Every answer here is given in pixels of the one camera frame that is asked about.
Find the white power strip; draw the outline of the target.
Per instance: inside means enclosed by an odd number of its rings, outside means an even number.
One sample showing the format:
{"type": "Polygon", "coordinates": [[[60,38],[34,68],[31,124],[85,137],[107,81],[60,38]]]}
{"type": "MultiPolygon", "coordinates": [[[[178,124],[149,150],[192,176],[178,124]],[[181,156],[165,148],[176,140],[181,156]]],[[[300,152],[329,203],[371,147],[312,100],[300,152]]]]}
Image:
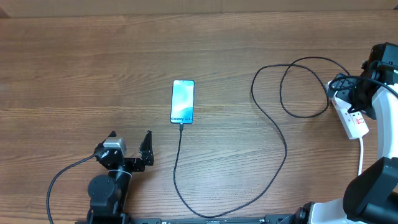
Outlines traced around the white power strip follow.
{"type": "Polygon", "coordinates": [[[338,92],[333,96],[329,94],[330,100],[337,112],[337,115],[350,140],[358,139],[363,143],[363,136],[369,132],[369,128],[360,112],[348,113],[351,104],[337,97],[338,92]]]}

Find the Galaxy smartphone blue screen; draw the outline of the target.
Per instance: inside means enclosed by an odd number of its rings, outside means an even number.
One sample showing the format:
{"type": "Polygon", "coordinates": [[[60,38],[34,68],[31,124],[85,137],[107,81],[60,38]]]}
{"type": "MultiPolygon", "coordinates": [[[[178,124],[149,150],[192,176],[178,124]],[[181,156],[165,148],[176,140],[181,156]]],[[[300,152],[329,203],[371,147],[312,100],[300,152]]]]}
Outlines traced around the Galaxy smartphone blue screen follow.
{"type": "Polygon", "coordinates": [[[194,112],[195,82],[193,80],[174,80],[170,122],[192,124],[194,112]]]}

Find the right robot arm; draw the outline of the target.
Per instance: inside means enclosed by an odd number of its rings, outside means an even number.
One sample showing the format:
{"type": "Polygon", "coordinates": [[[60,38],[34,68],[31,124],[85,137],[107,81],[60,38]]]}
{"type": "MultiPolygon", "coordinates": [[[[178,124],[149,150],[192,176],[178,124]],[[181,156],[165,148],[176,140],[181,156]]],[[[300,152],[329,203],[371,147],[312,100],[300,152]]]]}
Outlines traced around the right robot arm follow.
{"type": "Polygon", "coordinates": [[[376,162],[352,180],[342,198],[307,203],[284,223],[397,223],[397,45],[374,45],[360,76],[338,74],[327,95],[347,112],[377,122],[376,162]]]}

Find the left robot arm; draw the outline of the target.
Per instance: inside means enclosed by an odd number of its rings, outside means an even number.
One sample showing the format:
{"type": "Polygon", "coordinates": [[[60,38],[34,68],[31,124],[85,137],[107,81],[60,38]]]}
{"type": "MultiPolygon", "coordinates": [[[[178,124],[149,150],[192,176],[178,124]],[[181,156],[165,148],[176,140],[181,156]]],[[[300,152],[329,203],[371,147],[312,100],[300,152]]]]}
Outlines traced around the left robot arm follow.
{"type": "Polygon", "coordinates": [[[88,185],[90,209],[86,223],[131,224],[133,218],[124,211],[132,174],[144,172],[154,164],[152,132],[148,131],[139,146],[139,158],[126,157],[124,139],[112,131],[94,151],[96,160],[108,170],[97,175],[88,185]]]}

